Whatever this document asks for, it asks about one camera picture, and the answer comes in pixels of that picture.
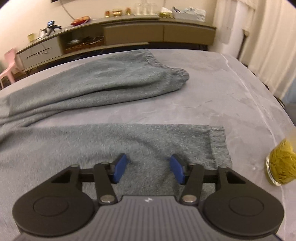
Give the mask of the grey sweatpants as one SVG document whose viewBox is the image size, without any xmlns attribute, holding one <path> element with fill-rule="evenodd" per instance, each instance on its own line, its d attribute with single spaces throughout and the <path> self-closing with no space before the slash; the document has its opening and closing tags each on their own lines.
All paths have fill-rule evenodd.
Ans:
<svg viewBox="0 0 296 241">
<path fill-rule="evenodd" d="M 196 50 L 134 50 L 80 59 L 1 91 L 1 215 L 61 170 L 92 168 L 125 153 L 123 195 L 175 195 L 177 154 L 231 167 L 219 95 L 226 57 Z"/>
</svg>

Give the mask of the glass jar yellow contents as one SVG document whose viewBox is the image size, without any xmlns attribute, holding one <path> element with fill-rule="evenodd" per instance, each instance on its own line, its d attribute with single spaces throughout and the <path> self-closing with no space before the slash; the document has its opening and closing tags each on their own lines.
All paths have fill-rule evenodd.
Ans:
<svg viewBox="0 0 296 241">
<path fill-rule="evenodd" d="M 267 179 L 275 186 L 295 180 L 295 127 L 268 154 L 265 172 Z"/>
</svg>

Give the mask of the long grey tv cabinet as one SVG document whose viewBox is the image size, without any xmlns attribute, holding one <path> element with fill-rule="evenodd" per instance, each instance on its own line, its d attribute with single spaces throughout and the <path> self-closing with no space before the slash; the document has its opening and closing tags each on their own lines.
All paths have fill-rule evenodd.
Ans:
<svg viewBox="0 0 296 241">
<path fill-rule="evenodd" d="M 97 50 L 149 44 L 185 44 L 209 47 L 216 28 L 192 20 L 159 16 L 120 16 L 90 20 L 57 31 L 19 50 L 24 70 Z"/>
</svg>

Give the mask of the white tower air conditioner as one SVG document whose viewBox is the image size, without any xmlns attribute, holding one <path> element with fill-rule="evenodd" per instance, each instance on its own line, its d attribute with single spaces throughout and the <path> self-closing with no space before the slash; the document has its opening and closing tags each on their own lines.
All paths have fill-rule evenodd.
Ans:
<svg viewBox="0 0 296 241">
<path fill-rule="evenodd" d="M 216 27 L 213 52 L 238 57 L 243 39 L 243 7 L 239 1 L 217 1 L 213 25 Z"/>
</svg>

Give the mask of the cream window curtain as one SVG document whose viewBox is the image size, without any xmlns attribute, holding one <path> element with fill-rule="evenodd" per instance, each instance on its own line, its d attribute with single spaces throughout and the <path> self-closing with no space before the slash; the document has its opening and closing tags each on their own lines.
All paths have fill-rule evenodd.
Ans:
<svg viewBox="0 0 296 241">
<path fill-rule="evenodd" d="M 295 80 L 295 7 L 289 1 L 254 4 L 239 59 L 282 99 Z"/>
</svg>

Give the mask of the pink plastic child chair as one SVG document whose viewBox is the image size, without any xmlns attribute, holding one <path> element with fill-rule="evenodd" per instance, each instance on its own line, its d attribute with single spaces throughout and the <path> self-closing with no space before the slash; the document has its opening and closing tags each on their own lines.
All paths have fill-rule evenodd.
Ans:
<svg viewBox="0 0 296 241">
<path fill-rule="evenodd" d="M 4 54 L 4 59 L 8 64 L 8 67 L 1 73 L 1 88 L 4 89 L 2 79 L 7 77 L 11 84 L 15 83 L 13 76 L 13 70 L 18 70 L 22 73 L 22 68 L 16 59 L 16 49 L 10 49 Z"/>
</svg>

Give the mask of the red plate of fruit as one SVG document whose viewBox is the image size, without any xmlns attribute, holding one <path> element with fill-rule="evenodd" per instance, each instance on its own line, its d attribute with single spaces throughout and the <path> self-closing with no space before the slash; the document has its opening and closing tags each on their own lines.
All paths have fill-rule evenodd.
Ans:
<svg viewBox="0 0 296 241">
<path fill-rule="evenodd" d="M 90 21 L 90 17 L 89 16 L 83 16 L 81 18 L 77 18 L 77 19 L 74 19 L 70 25 L 72 26 L 78 26 L 78 25 L 82 25 L 84 23 L 87 23 L 88 21 Z"/>
</svg>

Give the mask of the spare handheld gripper device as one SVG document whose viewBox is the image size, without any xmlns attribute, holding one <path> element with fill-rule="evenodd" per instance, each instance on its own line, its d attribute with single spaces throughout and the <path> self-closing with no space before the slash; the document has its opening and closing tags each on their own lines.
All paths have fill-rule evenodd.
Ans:
<svg viewBox="0 0 296 241">
<path fill-rule="evenodd" d="M 60 25 L 55 25 L 55 21 L 49 21 L 47 23 L 47 27 L 44 28 L 42 32 L 45 35 L 49 36 L 52 32 L 55 32 L 56 29 L 62 30 L 62 27 Z"/>
</svg>

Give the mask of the white box of items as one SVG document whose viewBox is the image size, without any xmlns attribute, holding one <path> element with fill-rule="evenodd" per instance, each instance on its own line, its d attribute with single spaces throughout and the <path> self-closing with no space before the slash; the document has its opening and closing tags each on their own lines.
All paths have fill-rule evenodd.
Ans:
<svg viewBox="0 0 296 241">
<path fill-rule="evenodd" d="M 205 22 L 206 20 L 206 11 L 203 9 L 188 7 L 183 11 L 181 11 L 173 7 L 171 11 L 175 19 L 191 20 L 191 21 L 199 21 L 199 22 Z"/>
</svg>

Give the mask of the gold ornament set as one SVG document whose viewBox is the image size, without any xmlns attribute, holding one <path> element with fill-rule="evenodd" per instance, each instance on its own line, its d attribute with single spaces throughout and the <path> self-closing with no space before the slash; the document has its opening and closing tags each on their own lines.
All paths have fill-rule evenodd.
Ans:
<svg viewBox="0 0 296 241">
<path fill-rule="evenodd" d="M 116 17 L 116 16 L 129 16 L 131 15 L 131 8 L 126 8 L 124 11 L 122 9 L 113 9 L 112 11 L 105 11 L 104 16 L 106 18 Z"/>
</svg>

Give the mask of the gold tissue box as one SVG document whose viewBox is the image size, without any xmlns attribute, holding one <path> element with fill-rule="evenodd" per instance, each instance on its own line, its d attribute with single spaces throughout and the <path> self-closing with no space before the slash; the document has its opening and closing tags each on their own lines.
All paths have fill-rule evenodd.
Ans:
<svg viewBox="0 0 296 241">
<path fill-rule="evenodd" d="M 159 12 L 160 18 L 173 18 L 173 12 L 170 9 L 167 9 L 165 7 L 162 7 Z"/>
</svg>

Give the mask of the clear glasses on tray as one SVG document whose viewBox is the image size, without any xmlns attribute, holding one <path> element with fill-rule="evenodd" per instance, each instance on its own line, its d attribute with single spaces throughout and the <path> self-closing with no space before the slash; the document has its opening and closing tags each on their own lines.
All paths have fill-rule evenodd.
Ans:
<svg viewBox="0 0 296 241">
<path fill-rule="evenodd" d="M 135 4 L 133 14 L 135 16 L 156 16 L 157 15 L 156 3 L 149 2 L 147 0 L 141 0 Z"/>
</svg>

